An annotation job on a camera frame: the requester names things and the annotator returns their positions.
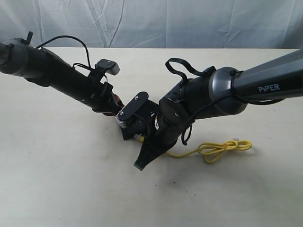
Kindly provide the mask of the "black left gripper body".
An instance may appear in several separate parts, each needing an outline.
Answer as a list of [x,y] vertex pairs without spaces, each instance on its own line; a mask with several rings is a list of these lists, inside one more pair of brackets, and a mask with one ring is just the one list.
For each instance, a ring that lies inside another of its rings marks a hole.
[[113,86],[108,82],[93,82],[92,88],[92,110],[105,116],[115,116],[118,113],[118,103],[112,92]]

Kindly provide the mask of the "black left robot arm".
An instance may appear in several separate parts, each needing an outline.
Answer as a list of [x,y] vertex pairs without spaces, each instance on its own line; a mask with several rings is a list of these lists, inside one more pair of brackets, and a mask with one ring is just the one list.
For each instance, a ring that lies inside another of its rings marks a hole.
[[14,38],[0,45],[0,71],[22,77],[41,87],[57,91],[90,107],[96,113],[115,116],[124,107],[113,86],[101,80],[107,74],[116,75],[120,68],[115,61],[101,59],[94,67],[82,63],[68,64],[54,52],[30,46],[33,32],[26,39]]

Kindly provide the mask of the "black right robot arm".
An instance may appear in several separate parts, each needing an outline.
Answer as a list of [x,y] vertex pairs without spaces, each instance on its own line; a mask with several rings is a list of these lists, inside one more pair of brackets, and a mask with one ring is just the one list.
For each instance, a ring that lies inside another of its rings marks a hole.
[[194,121],[236,115],[248,104],[271,105],[303,94],[303,52],[297,50],[248,70],[209,67],[197,71],[180,58],[166,61],[181,76],[149,121],[134,166],[143,170],[178,140],[187,144]]

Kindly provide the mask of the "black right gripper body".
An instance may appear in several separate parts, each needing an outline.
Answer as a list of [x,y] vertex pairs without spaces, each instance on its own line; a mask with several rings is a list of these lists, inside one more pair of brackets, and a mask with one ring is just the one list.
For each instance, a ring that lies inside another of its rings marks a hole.
[[146,126],[142,151],[168,151],[188,128],[189,115],[180,111],[154,111],[142,117]]

